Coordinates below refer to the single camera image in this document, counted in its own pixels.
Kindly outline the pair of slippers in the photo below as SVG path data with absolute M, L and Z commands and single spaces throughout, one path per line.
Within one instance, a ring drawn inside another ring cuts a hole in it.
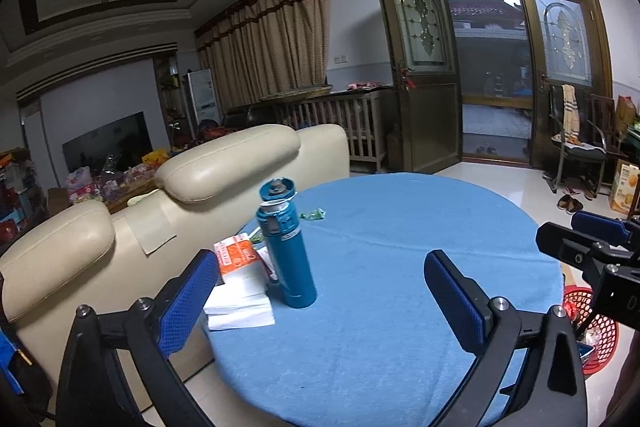
M 574 213 L 584 209 L 584 205 L 570 194 L 563 195 L 556 203 L 556 207 L 564 210 L 569 215 L 574 215 Z

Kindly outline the white air conditioner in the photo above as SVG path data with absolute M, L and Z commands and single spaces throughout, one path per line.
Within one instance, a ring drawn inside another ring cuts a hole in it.
M 221 122 L 217 95 L 210 70 L 201 69 L 196 72 L 189 72 L 186 78 L 188 78 L 196 123 L 199 124 L 205 119 Z

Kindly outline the green candy wrapper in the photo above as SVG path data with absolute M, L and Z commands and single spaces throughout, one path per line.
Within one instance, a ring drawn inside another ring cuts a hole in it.
M 323 220 L 324 217 L 326 217 L 326 212 L 322 208 L 299 213 L 299 218 L 306 221 Z

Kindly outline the cream leather sofa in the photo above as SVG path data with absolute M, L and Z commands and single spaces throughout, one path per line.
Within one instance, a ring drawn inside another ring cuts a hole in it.
M 252 221 L 273 178 L 304 191 L 348 175 L 337 124 L 264 124 L 191 148 L 160 166 L 156 191 L 140 202 L 111 213 L 87 200 L 17 239 L 1 258 L 4 314 L 55 386 L 79 306 L 115 312 L 155 296 L 199 251 Z

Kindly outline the black metal chair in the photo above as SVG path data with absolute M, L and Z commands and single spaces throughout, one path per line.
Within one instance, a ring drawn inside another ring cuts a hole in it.
M 552 83 L 549 108 L 551 143 L 559 154 L 559 161 L 555 172 L 544 174 L 548 187 L 556 193 L 565 167 L 575 164 L 582 168 L 576 176 L 585 184 L 587 195 L 596 198 L 602 185 L 608 148 L 602 129 L 593 121 L 591 93 L 574 84 Z

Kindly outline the beige curtain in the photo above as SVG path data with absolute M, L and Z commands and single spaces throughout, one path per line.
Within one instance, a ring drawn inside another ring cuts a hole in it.
M 326 82 L 330 0 L 239 0 L 195 31 L 221 108 Z

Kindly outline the open brown door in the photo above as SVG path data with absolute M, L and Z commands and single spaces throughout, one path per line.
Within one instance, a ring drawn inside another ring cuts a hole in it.
M 462 98 L 448 0 L 380 0 L 397 98 L 396 164 L 436 173 L 462 156 Z

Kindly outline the blue table cloth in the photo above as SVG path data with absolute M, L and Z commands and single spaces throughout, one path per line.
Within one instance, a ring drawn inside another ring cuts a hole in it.
M 562 298 L 560 265 L 538 251 L 536 222 L 484 187 L 378 174 L 310 188 L 296 205 L 326 214 L 302 225 L 316 302 L 273 303 L 272 325 L 209 340 L 230 388 L 297 426 L 425 426 L 445 405 L 473 358 L 424 282 L 434 249 L 518 309 Z

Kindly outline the teal thermos bottle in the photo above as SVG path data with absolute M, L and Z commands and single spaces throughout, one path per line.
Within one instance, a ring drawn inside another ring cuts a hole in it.
M 293 202 L 295 183 L 273 178 L 259 189 L 262 199 L 256 219 L 269 251 L 282 301 L 294 309 L 310 307 L 317 300 L 302 228 Z

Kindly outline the yellow cardboard box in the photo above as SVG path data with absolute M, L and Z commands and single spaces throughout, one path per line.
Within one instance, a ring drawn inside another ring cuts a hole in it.
M 623 159 L 617 161 L 614 180 L 608 202 L 614 211 L 625 213 L 631 210 L 634 195 L 639 186 L 639 167 Z

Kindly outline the wooden crib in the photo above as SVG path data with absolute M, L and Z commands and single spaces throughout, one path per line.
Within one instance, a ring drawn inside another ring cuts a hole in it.
M 337 124 L 346 133 L 350 161 L 382 172 L 393 95 L 391 87 L 333 92 L 330 86 L 323 86 L 268 95 L 262 103 L 273 109 L 279 124 L 295 130 Z

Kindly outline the wall television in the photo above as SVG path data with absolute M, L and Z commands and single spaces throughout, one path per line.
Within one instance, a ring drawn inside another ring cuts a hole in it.
M 124 171 L 139 165 L 152 150 L 142 112 L 104 124 L 63 144 L 67 170 L 88 167 L 93 174 L 102 171 L 108 158 L 114 159 L 117 171 Z

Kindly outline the red plastic basket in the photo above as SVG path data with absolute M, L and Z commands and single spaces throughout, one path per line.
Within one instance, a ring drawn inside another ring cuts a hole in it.
M 563 308 L 575 329 L 587 321 L 591 315 L 592 290 L 589 287 L 568 285 L 564 287 Z M 618 343 L 618 324 L 597 314 L 588 324 L 579 341 L 591 348 L 588 355 L 581 355 L 582 371 L 586 377 L 597 374 L 612 360 Z

